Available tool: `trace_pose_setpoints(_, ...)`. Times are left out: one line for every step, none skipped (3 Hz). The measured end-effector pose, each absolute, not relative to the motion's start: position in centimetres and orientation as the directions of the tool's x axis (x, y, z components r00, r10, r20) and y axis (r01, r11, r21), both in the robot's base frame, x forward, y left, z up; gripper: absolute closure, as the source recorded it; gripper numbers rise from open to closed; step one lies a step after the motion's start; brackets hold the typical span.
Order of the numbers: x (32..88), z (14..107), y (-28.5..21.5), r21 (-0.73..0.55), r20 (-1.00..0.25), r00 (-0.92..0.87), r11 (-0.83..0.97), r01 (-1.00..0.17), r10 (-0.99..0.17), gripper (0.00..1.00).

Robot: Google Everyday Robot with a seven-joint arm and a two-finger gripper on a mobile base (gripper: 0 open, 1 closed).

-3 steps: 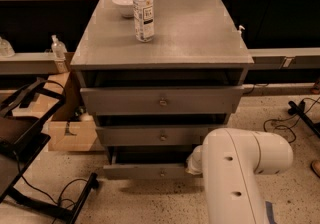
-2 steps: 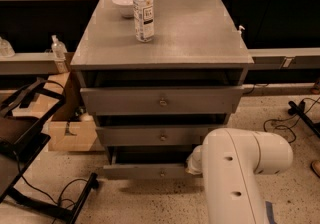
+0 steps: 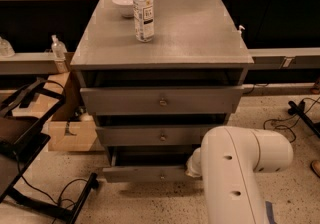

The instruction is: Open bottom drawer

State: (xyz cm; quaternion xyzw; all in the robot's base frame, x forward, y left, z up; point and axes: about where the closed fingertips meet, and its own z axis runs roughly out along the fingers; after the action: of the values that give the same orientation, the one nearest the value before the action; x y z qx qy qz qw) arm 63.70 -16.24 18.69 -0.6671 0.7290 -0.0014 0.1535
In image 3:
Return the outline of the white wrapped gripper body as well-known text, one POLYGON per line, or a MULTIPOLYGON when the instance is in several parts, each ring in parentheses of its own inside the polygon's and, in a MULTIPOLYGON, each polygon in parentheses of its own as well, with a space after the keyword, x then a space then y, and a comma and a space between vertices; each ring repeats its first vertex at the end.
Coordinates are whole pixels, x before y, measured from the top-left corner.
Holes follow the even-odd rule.
POLYGON ((202 176, 200 148, 197 148, 187 160, 185 174, 192 178, 200 178, 202 176))

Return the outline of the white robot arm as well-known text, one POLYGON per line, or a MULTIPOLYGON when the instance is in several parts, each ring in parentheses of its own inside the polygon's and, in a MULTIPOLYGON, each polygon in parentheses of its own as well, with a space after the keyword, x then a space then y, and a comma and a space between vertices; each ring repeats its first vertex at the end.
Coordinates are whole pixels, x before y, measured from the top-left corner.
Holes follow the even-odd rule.
POLYGON ((203 182, 209 224, 271 224, 255 175, 292 161, 292 146, 278 132, 219 126, 189 157, 186 174, 203 182))

